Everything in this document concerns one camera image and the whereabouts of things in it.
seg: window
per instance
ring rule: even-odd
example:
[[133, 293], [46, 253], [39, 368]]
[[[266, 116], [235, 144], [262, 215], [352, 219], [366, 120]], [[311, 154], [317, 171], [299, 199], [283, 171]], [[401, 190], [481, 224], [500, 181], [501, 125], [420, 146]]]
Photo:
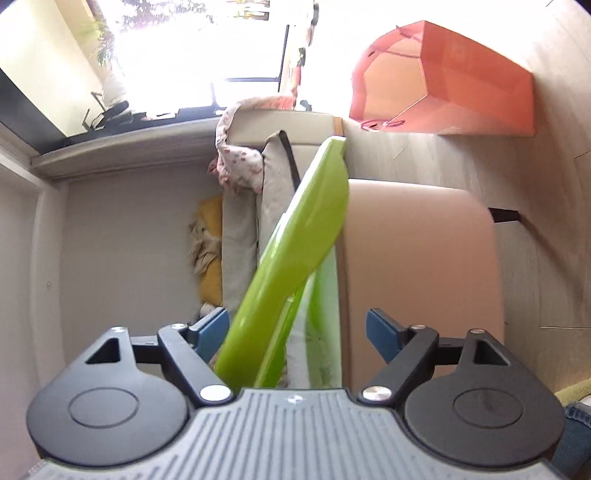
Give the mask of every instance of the window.
[[279, 90], [286, 25], [210, 15], [206, 10], [123, 30], [124, 18], [134, 7], [123, 0], [97, 3], [115, 37], [112, 68], [135, 111], [149, 116], [204, 106], [215, 111]]

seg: orange paper bag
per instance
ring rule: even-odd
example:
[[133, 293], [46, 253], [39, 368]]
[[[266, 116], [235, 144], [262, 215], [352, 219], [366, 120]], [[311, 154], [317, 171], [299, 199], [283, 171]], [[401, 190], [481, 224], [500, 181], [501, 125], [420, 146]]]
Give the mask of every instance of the orange paper bag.
[[422, 21], [363, 54], [350, 117], [368, 130], [531, 136], [530, 72], [458, 33]]

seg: wooden floor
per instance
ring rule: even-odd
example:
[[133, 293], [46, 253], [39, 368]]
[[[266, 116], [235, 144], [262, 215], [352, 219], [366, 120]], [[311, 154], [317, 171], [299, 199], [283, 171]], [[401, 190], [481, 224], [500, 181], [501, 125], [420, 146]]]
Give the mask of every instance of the wooden floor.
[[[351, 58], [341, 50], [355, 51], [417, 20], [462, 33], [531, 70], [534, 138], [371, 134], [350, 126], [347, 159], [352, 177], [466, 189], [488, 206], [518, 209], [522, 224], [496, 226], [506, 344], [554, 391], [590, 378], [591, 17], [574, 0], [409, 3], [354, 11], [353, 2], [350, 10], [342, 0], [321, 2], [303, 72], [305, 98], [315, 110], [339, 113], [337, 96], [346, 87], [313, 88], [328, 67], [340, 72], [334, 56], [346, 70]], [[365, 30], [336, 35], [347, 16]]]

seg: bag handle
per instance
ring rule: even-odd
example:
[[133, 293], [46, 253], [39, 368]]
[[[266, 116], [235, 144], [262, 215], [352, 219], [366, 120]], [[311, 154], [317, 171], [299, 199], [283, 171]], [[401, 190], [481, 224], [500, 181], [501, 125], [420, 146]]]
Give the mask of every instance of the bag handle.
[[396, 118], [392, 118], [391, 120], [366, 120], [361, 123], [361, 130], [365, 130], [366, 132], [381, 132], [384, 128], [401, 127], [405, 123], [406, 120], [397, 120]]

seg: blue fabric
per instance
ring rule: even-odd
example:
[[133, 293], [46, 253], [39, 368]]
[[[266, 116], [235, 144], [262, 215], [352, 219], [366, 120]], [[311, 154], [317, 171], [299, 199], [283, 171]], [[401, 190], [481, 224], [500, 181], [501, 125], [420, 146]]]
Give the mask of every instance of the blue fabric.
[[566, 425], [552, 464], [572, 478], [591, 460], [591, 408], [574, 403], [564, 409]]

